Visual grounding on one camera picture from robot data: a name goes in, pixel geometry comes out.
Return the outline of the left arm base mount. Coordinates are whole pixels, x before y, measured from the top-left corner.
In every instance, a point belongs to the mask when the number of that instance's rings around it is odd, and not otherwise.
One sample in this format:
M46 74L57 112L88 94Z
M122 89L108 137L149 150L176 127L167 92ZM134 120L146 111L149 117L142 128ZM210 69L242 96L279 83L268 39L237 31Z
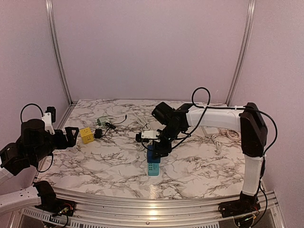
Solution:
M52 212L53 216L73 216L76 203L58 198L52 186L46 180L34 182L33 187L38 191L38 196L41 200L41 203L35 208Z

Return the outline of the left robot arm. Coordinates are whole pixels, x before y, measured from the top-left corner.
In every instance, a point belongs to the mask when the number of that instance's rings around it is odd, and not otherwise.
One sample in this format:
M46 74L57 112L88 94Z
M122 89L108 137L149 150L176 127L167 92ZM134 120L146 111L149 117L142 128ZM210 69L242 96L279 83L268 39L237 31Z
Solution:
M55 150L65 150L76 145L79 128L66 127L64 131L46 129L40 119L31 119L21 124L21 135L0 151L0 181L6 182L31 166L37 168ZM17 209L36 206L48 212L59 212L65 202L57 198L47 181L38 181L28 187L1 195L0 212L5 214Z

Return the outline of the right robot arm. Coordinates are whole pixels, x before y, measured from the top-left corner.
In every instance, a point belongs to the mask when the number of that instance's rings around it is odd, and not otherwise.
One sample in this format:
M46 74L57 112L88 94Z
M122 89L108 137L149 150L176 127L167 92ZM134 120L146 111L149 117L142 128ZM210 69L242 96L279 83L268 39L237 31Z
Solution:
M236 107L182 104L174 109L161 102L152 111L152 116L164 125L152 144L152 157L156 160L169 156L175 148L172 142L190 127L193 130L201 127L209 138L216 137L216 134L211 133L213 128L221 129L230 140L240 141L245 156L245 179L235 208L245 213L254 205L265 169L268 134L263 113L255 103Z

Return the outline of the teal power strip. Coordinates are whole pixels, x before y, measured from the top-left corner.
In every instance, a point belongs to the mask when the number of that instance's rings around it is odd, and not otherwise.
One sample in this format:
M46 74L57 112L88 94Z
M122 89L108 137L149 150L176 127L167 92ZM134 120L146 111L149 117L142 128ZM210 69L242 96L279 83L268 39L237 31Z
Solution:
M153 152L152 152L153 146L152 145L148 145L147 148L148 148L147 149L148 176L158 176L159 172L160 172L159 164L161 162L161 159L153 158Z

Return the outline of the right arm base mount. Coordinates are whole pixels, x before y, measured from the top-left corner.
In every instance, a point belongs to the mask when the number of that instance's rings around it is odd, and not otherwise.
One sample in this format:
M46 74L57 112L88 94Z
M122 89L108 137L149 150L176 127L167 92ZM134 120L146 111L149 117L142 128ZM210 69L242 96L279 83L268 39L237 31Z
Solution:
M258 192L251 196L241 191L239 199L220 203L218 211L223 218L227 218L260 210L261 207L258 202L257 193Z

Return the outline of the blue cube socket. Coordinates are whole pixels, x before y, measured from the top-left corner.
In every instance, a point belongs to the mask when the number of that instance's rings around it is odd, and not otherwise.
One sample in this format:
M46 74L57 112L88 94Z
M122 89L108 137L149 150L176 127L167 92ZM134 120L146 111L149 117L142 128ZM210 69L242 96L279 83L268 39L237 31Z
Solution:
M148 145L148 149L147 149L147 162L148 163L157 163L159 164L161 162L161 158L155 158L154 157L154 152L153 150L153 146L152 145Z

